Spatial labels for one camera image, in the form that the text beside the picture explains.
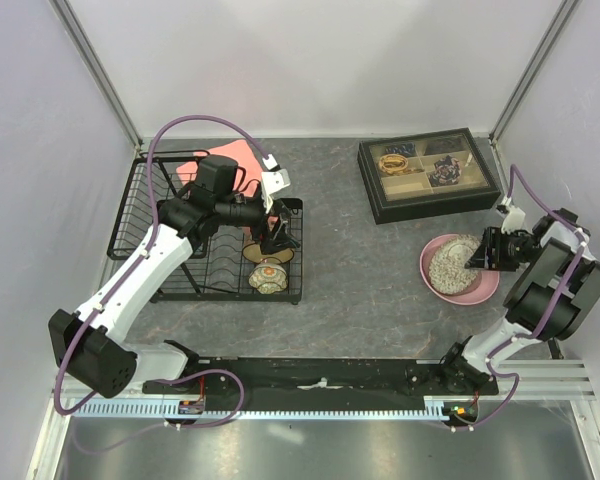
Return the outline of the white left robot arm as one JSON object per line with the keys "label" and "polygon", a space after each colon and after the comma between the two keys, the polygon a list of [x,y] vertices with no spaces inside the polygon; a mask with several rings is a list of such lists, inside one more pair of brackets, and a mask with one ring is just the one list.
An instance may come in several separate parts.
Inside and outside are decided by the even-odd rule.
{"label": "white left robot arm", "polygon": [[296,246],[286,231],[288,211],[279,198],[290,185],[289,175],[272,158],[265,166],[254,194],[247,196],[235,187],[239,164],[207,155],[173,197],[152,200],[153,222],[119,270],[74,312],[59,309],[50,318],[57,390],[66,376],[104,398],[117,396],[132,382],[165,380],[178,393],[196,388],[200,371],[188,362],[188,349],[173,341],[148,348],[124,341],[165,280],[220,228],[250,229],[266,253]]}

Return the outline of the brown floral bowl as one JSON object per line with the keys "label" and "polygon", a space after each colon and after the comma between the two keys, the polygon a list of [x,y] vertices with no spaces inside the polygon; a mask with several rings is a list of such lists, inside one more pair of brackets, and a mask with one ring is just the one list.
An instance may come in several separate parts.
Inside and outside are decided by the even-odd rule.
{"label": "brown floral bowl", "polygon": [[261,245],[257,243],[246,244],[242,249],[242,256],[254,264],[263,262],[285,264],[290,262],[294,255],[295,251],[292,248],[286,248],[275,253],[264,253]]}

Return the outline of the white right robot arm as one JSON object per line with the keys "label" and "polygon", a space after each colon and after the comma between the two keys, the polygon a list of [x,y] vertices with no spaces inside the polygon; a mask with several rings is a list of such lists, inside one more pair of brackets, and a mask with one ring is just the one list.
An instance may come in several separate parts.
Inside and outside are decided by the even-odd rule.
{"label": "white right robot arm", "polygon": [[524,272],[504,300],[505,314],[484,332],[455,343],[440,362],[436,380],[453,394],[495,393],[499,363],[520,350],[565,340],[600,299],[600,261],[590,253],[590,231],[564,208],[543,216],[528,231],[487,228],[465,262],[469,269]]}

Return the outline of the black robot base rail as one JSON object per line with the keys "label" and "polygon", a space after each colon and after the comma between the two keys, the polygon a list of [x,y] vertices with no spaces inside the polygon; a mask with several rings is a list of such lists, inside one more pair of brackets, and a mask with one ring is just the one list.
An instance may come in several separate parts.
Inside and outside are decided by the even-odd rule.
{"label": "black robot base rail", "polygon": [[473,396],[478,390],[465,375],[453,376],[439,363],[407,359],[322,359],[201,357],[184,373],[203,374],[182,385],[147,381],[145,394],[202,393],[209,410],[231,410],[239,400],[243,412],[345,412],[420,410],[426,396]]}

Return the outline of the pink plate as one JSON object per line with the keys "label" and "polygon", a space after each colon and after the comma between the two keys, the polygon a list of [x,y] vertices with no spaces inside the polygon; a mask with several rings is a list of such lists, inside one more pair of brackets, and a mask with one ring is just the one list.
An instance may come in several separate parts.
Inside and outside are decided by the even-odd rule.
{"label": "pink plate", "polygon": [[444,234],[430,240],[423,248],[419,259],[419,268],[426,286],[440,299],[459,306],[474,306],[490,299],[499,286],[499,274],[484,270],[479,271],[477,281],[468,289],[457,295],[443,295],[437,292],[429,280],[429,264],[436,250],[447,240],[459,234]]}

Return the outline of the speckled ceramic plate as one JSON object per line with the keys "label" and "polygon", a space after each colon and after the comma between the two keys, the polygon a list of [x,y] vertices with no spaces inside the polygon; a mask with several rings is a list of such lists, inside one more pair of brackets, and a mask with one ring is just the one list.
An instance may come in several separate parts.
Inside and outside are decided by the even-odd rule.
{"label": "speckled ceramic plate", "polygon": [[432,287],[443,295],[457,295],[471,287],[479,271],[468,269],[466,263],[480,246],[480,239],[458,235],[445,241],[434,253],[429,264]]}

